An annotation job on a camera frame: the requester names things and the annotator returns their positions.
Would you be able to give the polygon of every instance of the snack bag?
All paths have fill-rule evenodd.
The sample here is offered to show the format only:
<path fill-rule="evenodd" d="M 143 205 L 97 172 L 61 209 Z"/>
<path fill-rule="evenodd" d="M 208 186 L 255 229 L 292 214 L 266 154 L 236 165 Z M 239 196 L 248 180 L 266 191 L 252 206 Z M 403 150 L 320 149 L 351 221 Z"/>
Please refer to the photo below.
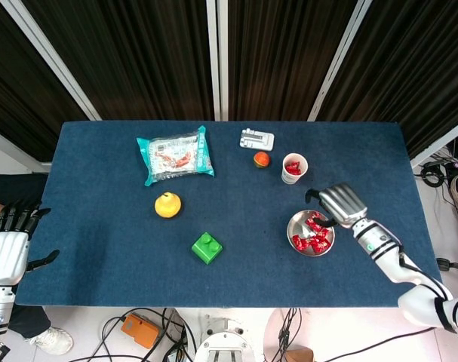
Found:
<path fill-rule="evenodd" d="M 214 176 L 204 126 L 200 126 L 193 133 L 153 140 L 137 138 L 137 142 L 148 168 L 145 186 L 163 179 L 194 173 Z"/>

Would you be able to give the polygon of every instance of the white paper cup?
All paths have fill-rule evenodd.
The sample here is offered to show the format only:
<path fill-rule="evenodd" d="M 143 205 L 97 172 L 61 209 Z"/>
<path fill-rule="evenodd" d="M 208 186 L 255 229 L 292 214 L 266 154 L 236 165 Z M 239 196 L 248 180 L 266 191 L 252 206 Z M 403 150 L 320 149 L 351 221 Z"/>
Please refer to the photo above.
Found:
<path fill-rule="evenodd" d="M 301 170 L 300 175 L 291 175 L 286 171 L 286 165 L 292 164 L 293 162 L 299 162 L 299 169 Z M 282 181 L 287 183 L 288 185 L 292 185 L 297 182 L 304 174 L 307 172 L 309 168 L 306 159 L 300 155 L 299 153 L 290 153 L 284 160 L 282 161 Z"/>

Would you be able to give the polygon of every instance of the green block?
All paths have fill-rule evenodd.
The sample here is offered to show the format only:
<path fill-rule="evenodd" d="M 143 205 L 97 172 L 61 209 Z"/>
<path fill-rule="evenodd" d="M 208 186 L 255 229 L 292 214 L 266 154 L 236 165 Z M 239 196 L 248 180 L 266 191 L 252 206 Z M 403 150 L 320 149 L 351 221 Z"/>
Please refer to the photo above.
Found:
<path fill-rule="evenodd" d="M 212 235 L 205 232 L 192 245 L 192 251 L 208 265 L 222 251 L 222 245 L 212 238 Z"/>

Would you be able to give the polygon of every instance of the metal bowl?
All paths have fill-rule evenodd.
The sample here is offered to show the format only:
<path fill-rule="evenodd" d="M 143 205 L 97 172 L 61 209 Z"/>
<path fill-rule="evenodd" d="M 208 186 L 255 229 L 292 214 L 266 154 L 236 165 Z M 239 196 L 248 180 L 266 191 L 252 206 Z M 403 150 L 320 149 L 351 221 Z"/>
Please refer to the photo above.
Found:
<path fill-rule="evenodd" d="M 294 248 L 295 251 L 306 256 L 321 256 L 326 254 L 334 245 L 334 228 L 329 228 L 329 233 L 327 234 L 326 239 L 330 242 L 329 248 L 323 253 L 316 254 L 311 247 L 307 247 L 304 250 L 298 250 L 296 245 L 292 241 L 294 235 L 299 235 L 301 238 L 310 238 L 311 236 L 316 235 L 316 233 L 306 224 L 306 220 L 310 217 L 313 217 L 317 213 L 315 210 L 303 210 L 292 216 L 287 224 L 287 239 L 289 244 Z M 321 214 L 321 219 L 327 220 L 325 215 Z"/>

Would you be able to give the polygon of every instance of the person's leg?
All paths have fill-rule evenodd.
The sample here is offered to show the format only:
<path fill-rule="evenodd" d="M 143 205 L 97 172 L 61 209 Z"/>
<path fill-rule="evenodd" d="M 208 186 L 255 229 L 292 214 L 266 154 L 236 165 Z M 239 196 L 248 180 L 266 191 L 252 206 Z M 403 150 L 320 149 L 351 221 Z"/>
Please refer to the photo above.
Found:
<path fill-rule="evenodd" d="M 17 200 L 32 205 L 41 202 L 47 178 L 43 174 L 0 175 L 0 204 Z M 14 304 L 9 329 L 50 354 L 64 354 L 72 347 L 71 336 L 51 327 L 42 307 Z"/>

